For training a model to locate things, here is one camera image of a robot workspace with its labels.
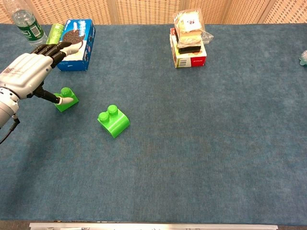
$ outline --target green can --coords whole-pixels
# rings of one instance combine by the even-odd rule
[[[64,26],[62,24],[53,24],[47,39],[46,44],[57,44],[61,39],[62,33],[64,31]]]

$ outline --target beige wall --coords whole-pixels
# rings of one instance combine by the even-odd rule
[[[26,0],[42,24],[92,18],[95,24],[172,23],[200,7],[205,24],[307,23],[307,0]],[[0,23],[12,23],[0,0]]]

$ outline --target black cable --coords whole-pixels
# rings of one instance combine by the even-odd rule
[[[4,137],[2,140],[0,140],[0,144],[2,144],[2,143],[6,140],[6,138],[9,137],[9,135],[14,131],[14,129],[15,129],[15,128],[17,127],[17,125],[20,123],[20,120],[18,119],[18,117],[17,117],[16,114],[13,115],[13,119],[14,119],[14,123],[13,123],[12,126],[10,127],[9,132],[5,135],[5,137]]]

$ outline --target blue tabletop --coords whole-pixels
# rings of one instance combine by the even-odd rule
[[[78,104],[19,102],[0,219],[307,225],[307,24],[208,25],[205,66],[184,69],[171,25],[95,27],[88,71],[44,84]],[[31,47],[0,31],[3,70]],[[97,121],[110,104],[131,122],[115,139]]]

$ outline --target green bottle label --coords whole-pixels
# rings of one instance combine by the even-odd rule
[[[21,32],[24,34],[27,40],[29,41],[36,41],[40,39],[44,35],[44,31],[40,24],[35,19],[35,22],[32,25],[26,27],[19,27]]]

